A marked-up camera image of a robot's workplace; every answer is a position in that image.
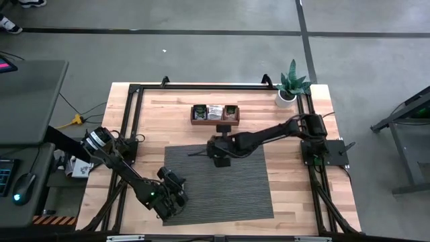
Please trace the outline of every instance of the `computer monitor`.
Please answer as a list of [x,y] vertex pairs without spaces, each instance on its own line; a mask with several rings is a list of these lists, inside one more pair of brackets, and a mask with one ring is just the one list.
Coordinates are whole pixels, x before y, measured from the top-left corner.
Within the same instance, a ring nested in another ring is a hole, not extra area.
[[18,68],[8,61],[4,56],[0,55],[0,73],[6,73],[11,71],[17,71]]

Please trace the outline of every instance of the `butcher block table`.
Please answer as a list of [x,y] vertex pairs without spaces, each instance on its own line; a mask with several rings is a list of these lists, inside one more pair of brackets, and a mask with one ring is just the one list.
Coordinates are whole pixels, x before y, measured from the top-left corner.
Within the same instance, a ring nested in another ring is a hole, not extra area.
[[[108,130],[121,129],[129,84],[112,83],[102,124]],[[327,85],[312,85],[311,91],[317,114],[333,111]],[[191,125],[189,113],[194,104],[238,105],[241,109],[241,121],[239,126],[232,127],[232,133],[256,132],[284,123],[298,114],[296,104],[287,109],[278,108],[275,105],[276,95],[276,91],[270,90],[145,90],[137,134],[145,135],[146,140],[139,144],[135,170],[142,177],[158,179],[156,173],[164,165],[165,147],[206,144],[208,139],[216,134],[215,126]],[[134,115],[136,99],[135,95],[130,117]],[[327,138],[339,138],[335,115],[325,117],[324,121],[329,134]],[[126,137],[130,136],[131,125],[132,118],[129,119]],[[175,235],[317,235],[309,174],[302,163],[299,142],[299,138],[289,137],[264,145],[274,218],[164,227],[161,219],[156,217],[156,212],[148,211],[136,199],[129,186],[120,232]],[[90,173],[76,229],[87,225],[105,202],[111,172],[102,165]],[[327,175],[334,204],[349,224],[360,231],[347,174],[339,167],[327,167]],[[324,203],[320,203],[325,227],[329,228],[327,210]],[[115,203],[112,207],[110,227],[114,223],[116,206]]]

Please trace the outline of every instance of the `gray mat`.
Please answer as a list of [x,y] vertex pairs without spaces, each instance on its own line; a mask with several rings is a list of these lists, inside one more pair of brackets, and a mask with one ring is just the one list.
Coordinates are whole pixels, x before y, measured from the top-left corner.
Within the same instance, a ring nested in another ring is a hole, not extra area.
[[205,145],[166,147],[165,166],[187,179],[189,202],[183,212],[163,225],[192,225],[273,218],[263,147],[231,167],[217,168],[204,156],[187,154]]

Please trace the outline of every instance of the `white pot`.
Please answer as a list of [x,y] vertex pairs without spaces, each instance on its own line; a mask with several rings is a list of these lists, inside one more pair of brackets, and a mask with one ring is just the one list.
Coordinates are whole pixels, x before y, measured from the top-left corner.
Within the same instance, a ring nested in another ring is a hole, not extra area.
[[281,97],[281,90],[278,90],[275,103],[280,108],[289,108],[296,103],[296,99],[297,99],[297,95],[295,95],[294,98],[291,100],[285,100],[284,98]]

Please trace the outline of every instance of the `concrete floor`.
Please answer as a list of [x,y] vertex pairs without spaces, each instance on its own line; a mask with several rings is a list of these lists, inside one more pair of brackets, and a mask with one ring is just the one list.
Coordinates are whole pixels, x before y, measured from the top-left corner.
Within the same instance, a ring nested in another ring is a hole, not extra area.
[[[428,1],[302,4],[308,31],[430,32]],[[4,14],[29,28],[300,30],[294,0],[56,0],[41,9],[8,7]],[[407,185],[406,174],[389,131],[369,129],[429,85],[429,44],[428,38],[310,38],[318,83],[329,84],[339,132],[357,142],[349,151],[352,186],[369,235],[430,240],[430,193],[391,194]],[[308,74],[302,37],[293,36],[0,34],[0,50],[31,60],[68,60],[62,93],[81,111],[104,102],[114,81],[168,75],[174,82],[258,83],[264,73],[276,81],[293,58],[300,74]],[[67,123],[73,114],[59,99],[51,125]],[[82,136],[85,128],[91,127],[64,131]],[[58,195],[57,209],[72,216],[78,204],[67,202],[69,196]]]

